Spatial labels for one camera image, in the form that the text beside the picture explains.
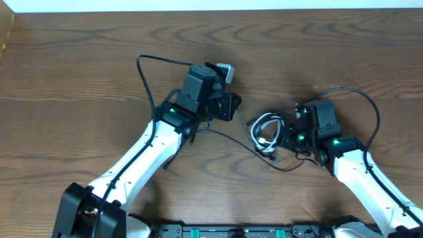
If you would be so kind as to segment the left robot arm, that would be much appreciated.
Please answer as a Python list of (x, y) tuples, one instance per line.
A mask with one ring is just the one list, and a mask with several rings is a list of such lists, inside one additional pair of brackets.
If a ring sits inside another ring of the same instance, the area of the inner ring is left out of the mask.
[(181, 89), (154, 110), (147, 128), (122, 158), (83, 187), (63, 193), (53, 237), (148, 237), (152, 225), (129, 213), (132, 202), (163, 163), (194, 138), (202, 122), (230, 121), (240, 96), (225, 90), (235, 69), (225, 63), (192, 64)]

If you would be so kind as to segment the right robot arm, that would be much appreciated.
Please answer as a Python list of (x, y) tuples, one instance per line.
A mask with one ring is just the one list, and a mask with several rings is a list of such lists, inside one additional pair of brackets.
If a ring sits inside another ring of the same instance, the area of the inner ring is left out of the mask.
[(421, 237), (422, 208), (409, 200), (372, 159), (356, 136), (343, 136), (333, 103), (311, 100), (295, 109), (298, 122), (284, 130), (282, 146), (302, 155), (347, 186), (375, 221), (378, 231), (354, 216), (321, 227), (318, 237)]

